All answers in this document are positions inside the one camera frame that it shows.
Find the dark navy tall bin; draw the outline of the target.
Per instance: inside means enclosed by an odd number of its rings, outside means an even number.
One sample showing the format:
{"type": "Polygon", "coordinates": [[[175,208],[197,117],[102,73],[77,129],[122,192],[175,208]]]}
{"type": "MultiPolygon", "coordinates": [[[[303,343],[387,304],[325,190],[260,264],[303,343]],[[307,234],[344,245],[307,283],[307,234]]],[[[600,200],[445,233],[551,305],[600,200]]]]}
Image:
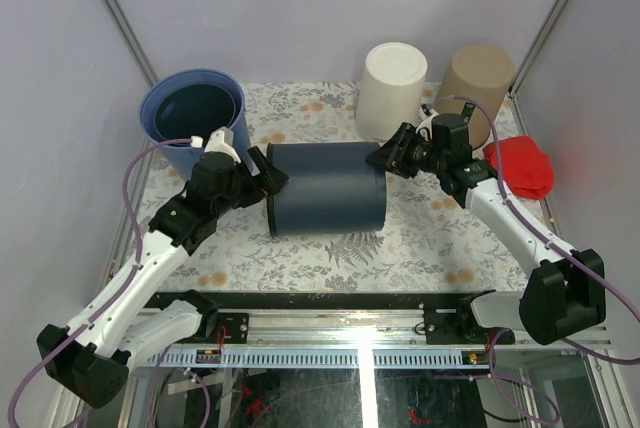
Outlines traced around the dark navy tall bin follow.
{"type": "Polygon", "coordinates": [[[386,174],[366,161],[376,142],[270,144],[289,180],[267,202],[273,238],[373,232],[386,218],[386,174]]]}

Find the cream white bin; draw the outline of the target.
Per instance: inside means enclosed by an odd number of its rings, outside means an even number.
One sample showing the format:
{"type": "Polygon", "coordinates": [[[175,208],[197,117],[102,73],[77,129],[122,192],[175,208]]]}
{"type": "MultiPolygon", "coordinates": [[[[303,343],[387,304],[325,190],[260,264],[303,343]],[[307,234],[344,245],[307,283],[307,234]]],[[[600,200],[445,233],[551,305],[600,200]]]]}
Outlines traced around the cream white bin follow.
{"type": "Polygon", "coordinates": [[[428,62],[417,48],[400,42],[367,54],[359,85],[355,129],[365,140],[385,142],[402,123],[416,125],[428,62]]]}

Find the dark teal bin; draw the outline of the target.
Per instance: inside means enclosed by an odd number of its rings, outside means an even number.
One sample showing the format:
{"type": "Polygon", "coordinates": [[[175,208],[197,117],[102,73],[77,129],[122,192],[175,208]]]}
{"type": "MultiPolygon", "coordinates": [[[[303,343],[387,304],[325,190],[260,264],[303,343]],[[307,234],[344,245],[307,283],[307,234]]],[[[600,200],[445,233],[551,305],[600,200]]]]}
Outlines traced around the dark teal bin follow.
{"type": "Polygon", "coordinates": [[[160,104],[154,126],[162,140],[208,138],[221,127],[228,127],[236,116],[236,102],[225,89],[211,84],[181,88],[160,104]]]}

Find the tan cylindrical bin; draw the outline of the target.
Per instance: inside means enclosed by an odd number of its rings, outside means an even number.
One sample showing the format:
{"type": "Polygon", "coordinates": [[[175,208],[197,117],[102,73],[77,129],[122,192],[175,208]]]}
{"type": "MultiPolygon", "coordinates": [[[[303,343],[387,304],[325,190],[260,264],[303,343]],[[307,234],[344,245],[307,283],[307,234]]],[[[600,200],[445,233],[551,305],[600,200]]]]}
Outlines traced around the tan cylindrical bin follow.
{"type": "MultiPolygon", "coordinates": [[[[495,121],[507,90],[515,75],[515,65],[502,48],[492,44],[470,44],[453,56],[438,89],[436,100],[461,95],[480,103],[495,121]]],[[[461,114],[464,101],[451,100],[436,104],[438,114],[461,114]]],[[[489,123],[477,108],[468,122],[469,140],[474,149],[481,148],[490,136],[489,123]]]]}

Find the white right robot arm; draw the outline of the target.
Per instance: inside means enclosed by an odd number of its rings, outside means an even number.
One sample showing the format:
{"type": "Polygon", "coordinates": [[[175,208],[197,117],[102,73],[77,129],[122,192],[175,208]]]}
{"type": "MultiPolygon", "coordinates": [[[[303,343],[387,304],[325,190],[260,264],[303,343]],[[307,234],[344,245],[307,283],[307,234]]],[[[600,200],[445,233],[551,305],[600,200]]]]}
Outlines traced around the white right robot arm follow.
{"type": "Polygon", "coordinates": [[[525,213],[497,170],[472,154],[468,128],[455,114],[437,115],[430,129],[404,123],[367,162],[408,179],[436,176],[443,191],[479,218],[505,245],[527,277],[521,292],[486,291],[462,301],[458,335],[478,342],[491,329],[523,330],[549,345],[602,323],[606,296],[598,278],[604,262],[592,249],[579,252],[525,213]]]}

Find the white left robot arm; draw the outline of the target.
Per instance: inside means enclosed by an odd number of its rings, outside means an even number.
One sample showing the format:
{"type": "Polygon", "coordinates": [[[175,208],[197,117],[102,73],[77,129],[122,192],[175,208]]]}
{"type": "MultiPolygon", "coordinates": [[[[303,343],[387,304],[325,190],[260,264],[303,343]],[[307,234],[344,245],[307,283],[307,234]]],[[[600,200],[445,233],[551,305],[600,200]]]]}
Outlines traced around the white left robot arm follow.
{"type": "Polygon", "coordinates": [[[64,327],[47,325],[37,338],[46,373],[90,407],[108,404],[135,367],[180,340],[212,340],[215,302],[189,290],[145,322],[133,321],[163,281],[215,233],[226,213],[279,193],[289,177],[257,147],[256,174],[230,150],[204,153],[181,192],[149,223],[134,255],[94,300],[64,327]]]}

